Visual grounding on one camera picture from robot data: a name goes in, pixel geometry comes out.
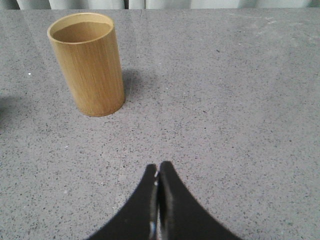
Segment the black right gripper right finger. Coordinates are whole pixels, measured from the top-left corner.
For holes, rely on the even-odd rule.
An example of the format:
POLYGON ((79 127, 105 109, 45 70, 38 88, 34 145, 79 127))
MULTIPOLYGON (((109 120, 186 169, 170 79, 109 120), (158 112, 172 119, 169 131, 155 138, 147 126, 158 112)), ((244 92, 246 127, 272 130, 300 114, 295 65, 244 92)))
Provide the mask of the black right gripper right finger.
POLYGON ((160 165, 158 203, 164 240, 240 239, 197 202, 170 161, 160 165))

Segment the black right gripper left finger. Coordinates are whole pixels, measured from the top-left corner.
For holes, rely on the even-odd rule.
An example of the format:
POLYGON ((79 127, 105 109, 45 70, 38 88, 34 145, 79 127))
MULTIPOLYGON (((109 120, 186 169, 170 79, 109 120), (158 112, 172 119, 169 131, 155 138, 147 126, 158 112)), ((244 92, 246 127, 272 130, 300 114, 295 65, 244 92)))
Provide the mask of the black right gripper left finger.
POLYGON ((158 223, 158 171, 148 164, 122 208, 90 240, 155 240, 158 223))

